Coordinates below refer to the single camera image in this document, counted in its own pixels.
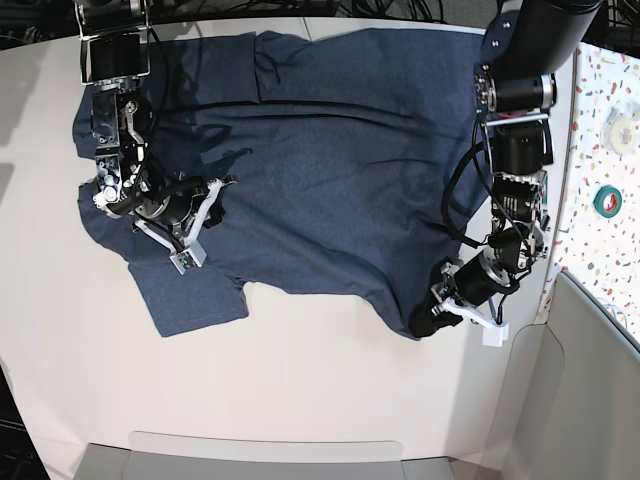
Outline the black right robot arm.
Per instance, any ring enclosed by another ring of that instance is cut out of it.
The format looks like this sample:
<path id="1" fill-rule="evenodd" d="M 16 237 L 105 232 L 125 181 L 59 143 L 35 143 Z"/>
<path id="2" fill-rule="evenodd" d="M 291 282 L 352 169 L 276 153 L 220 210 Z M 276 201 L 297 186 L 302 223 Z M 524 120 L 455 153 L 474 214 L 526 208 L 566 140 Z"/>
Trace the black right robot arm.
<path id="1" fill-rule="evenodd" d="M 95 206 L 168 249 L 180 272 L 200 267 L 202 229 L 222 219 L 215 203 L 231 176 L 174 179 L 151 155 L 161 111 L 141 91 L 158 40 L 147 1 L 77 1 L 81 82 L 93 88 L 90 126 L 96 141 Z"/>

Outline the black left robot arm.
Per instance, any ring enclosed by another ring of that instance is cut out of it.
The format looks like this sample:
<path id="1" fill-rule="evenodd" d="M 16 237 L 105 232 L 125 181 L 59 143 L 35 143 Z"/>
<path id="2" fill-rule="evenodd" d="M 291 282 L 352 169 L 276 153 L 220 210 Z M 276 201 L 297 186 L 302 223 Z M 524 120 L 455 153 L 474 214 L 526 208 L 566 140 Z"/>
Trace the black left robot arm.
<path id="1" fill-rule="evenodd" d="M 487 27 L 474 66 L 476 117 L 472 145 L 444 189 L 441 214 L 451 236 L 476 249 L 461 263 L 444 260 L 409 324 L 415 338 L 468 319 L 486 346 L 509 336 L 504 302 L 546 257 L 547 166 L 554 160 L 549 117 L 557 101 L 556 71 L 574 53 L 601 10 L 599 1 L 504 2 Z M 477 169 L 491 201 L 491 231 L 483 241 L 453 222 L 449 204 L 467 165 Z"/>

